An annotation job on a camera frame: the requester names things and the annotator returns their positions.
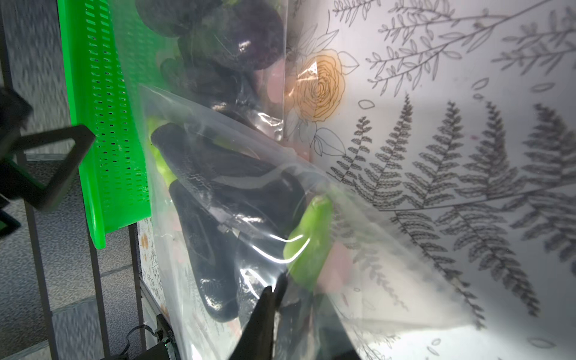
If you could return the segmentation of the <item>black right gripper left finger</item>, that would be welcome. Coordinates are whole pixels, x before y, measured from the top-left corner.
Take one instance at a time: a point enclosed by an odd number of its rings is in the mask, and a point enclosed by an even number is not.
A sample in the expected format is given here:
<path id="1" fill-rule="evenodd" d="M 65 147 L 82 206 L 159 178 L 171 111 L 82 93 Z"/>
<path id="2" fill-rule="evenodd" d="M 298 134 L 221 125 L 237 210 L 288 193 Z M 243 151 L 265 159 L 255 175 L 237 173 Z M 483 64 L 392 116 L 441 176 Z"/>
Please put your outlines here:
<path id="1" fill-rule="evenodd" d="M 276 294 L 267 286 L 229 360 L 270 360 L 273 356 Z"/>

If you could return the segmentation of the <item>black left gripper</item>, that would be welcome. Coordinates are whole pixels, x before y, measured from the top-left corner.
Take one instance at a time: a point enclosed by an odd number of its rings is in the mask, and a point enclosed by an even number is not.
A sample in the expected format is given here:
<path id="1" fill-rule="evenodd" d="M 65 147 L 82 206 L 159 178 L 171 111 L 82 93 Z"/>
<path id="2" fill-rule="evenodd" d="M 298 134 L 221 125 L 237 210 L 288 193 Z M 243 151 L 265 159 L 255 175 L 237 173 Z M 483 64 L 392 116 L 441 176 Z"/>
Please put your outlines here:
<path id="1" fill-rule="evenodd" d="M 89 153 L 95 135 L 76 125 L 20 136 L 32 106 L 10 88 L 1 87 L 1 195 L 6 200 L 24 200 L 42 212 L 54 210 L 65 196 L 79 166 Z M 43 173 L 17 163 L 14 157 L 26 150 L 70 140 L 73 147 L 63 159 L 50 160 L 51 171 Z"/>

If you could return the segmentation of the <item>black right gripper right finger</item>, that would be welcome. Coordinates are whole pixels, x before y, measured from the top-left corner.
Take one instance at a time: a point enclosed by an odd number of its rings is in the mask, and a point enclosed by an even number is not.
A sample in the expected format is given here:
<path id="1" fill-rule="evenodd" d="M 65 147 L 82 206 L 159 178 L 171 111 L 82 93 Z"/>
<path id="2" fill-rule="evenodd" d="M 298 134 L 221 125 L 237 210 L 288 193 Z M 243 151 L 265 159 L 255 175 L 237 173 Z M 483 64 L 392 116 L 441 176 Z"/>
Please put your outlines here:
<path id="1" fill-rule="evenodd" d="M 360 359 L 327 296 L 314 297 L 314 331 L 319 341 L 316 359 Z"/>

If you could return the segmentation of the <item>short eggplant basket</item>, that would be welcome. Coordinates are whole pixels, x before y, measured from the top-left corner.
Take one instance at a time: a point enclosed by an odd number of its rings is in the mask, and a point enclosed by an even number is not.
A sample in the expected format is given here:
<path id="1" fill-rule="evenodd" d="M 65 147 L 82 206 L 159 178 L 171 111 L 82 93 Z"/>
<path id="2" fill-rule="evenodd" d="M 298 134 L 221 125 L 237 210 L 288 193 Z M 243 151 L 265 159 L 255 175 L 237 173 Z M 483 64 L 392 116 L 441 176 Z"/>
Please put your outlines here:
<path id="1" fill-rule="evenodd" d="M 287 273 L 314 291 L 331 250 L 332 201 L 308 197 L 285 169 L 188 135 L 174 123 L 151 132 L 151 151 L 168 187 L 175 180 L 232 233 L 237 290 L 260 291 Z"/>

